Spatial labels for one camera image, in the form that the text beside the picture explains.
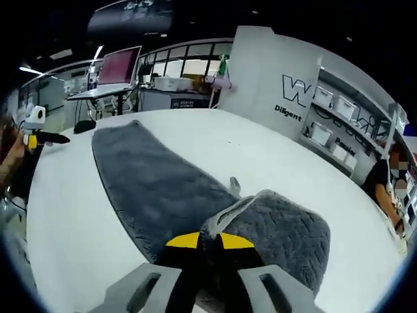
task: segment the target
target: black shirt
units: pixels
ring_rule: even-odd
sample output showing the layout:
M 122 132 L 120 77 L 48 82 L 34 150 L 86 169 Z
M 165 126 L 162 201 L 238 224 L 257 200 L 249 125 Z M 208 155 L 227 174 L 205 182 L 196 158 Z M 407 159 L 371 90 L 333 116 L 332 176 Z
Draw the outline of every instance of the black shirt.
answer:
M 371 197 L 371 199 L 378 203 L 375 195 L 375 187 L 377 184 L 381 184 L 386 188 L 388 184 L 388 165 L 386 160 L 379 160 L 366 177 L 365 183 L 361 186 L 362 190 Z M 391 182 L 394 180 L 394 176 L 390 173 Z

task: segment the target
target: white table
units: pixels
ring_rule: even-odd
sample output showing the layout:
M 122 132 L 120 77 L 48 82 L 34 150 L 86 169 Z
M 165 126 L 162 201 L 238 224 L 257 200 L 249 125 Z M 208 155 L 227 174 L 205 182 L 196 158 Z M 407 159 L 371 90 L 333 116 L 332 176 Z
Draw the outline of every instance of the white table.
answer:
M 224 185 L 235 176 L 242 196 L 272 189 L 320 214 L 332 235 L 316 303 L 327 313 L 367 312 L 402 257 L 386 220 L 348 177 L 290 139 L 221 110 L 160 110 L 97 122 L 140 120 L 172 151 Z M 106 288 L 145 258 L 106 196 L 91 150 L 94 130 L 45 147 L 27 214 L 29 257 L 38 290 L 53 312 L 86 312 Z
M 129 83 L 109 83 L 105 85 L 98 85 L 97 88 L 69 96 L 66 100 L 89 100 L 94 106 L 97 106 L 97 99 L 115 95 L 117 96 L 117 115 L 122 115 L 123 95 L 132 89 L 133 87 Z

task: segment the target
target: laptop screen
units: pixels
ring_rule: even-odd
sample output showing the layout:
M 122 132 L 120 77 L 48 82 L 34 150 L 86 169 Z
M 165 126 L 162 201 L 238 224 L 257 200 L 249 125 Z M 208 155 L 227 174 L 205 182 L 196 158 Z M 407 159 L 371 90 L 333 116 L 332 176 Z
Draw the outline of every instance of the laptop screen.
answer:
M 107 54 L 97 84 L 130 83 L 140 47 Z

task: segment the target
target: gray fuzzy mat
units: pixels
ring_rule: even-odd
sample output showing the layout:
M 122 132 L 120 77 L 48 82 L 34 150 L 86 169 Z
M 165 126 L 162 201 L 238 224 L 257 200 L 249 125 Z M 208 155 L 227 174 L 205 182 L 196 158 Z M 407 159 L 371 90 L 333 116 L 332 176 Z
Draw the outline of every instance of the gray fuzzy mat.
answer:
M 170 151 L 138 121 L 97 130 L 92 147 L 109 200 L 149 261 L 172 238 L 204 230 L 221 216 L 216 221 L 219 224 L 229 219 L 223 230 L 252 241 L 267 265 L 277 264 L 315 295 L 319 291 L 328 261 L 330 229 L 315 213 L 271 191 L 239 201 L 211 176 Z M 243 205 L 245 210 L 233 215 Z M 207 305 L 212 300 L 208 297 L 202 307 L 220 312 Z

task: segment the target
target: person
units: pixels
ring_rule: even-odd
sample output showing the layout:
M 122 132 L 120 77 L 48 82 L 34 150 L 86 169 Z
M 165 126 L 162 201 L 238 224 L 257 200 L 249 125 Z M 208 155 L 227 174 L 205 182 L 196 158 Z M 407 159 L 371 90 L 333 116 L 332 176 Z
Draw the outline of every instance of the person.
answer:
M 10 117 L 3 117 L 0 121 L 0 198 L 14 173 L 21 166 L 26 147 L 23 143 L 23 133 Z
M 379 160 L 361 186 L 362 190 L 388 216 L 400 237 L 403 236 L 404 221 L 395 206 L 395 199 L 397 197 L 403 199 L 407 194 L 407 180 L 405 179 L 407 164 L 406 154 L 399 144 L 395 143 L 390 151 L 389 162 L 385 159 Z

